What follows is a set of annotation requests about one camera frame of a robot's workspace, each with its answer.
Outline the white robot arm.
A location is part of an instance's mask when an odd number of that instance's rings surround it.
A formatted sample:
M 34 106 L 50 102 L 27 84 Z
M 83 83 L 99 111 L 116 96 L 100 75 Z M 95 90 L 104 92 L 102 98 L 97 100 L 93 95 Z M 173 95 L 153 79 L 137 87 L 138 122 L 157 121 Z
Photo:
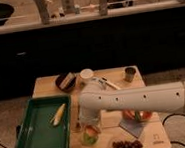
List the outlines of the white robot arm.
M 105 80 L 94 77 L 78 97 L 79 122 L 85 125 L 98 124 L 103 109 L 185 114 L 185 81 L 109 91 Z

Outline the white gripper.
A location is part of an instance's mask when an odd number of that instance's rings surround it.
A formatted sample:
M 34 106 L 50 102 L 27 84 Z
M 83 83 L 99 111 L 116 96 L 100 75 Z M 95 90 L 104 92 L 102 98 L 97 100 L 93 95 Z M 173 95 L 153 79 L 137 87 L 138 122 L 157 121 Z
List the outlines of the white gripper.
M 79 109 L 79 123 L 81 124 L 82 129 L 91 127 L 97 132 L 100 132 L 100 119 L 101 113 L 99 110 L 91 110 L 88 108 L 81 107 Z

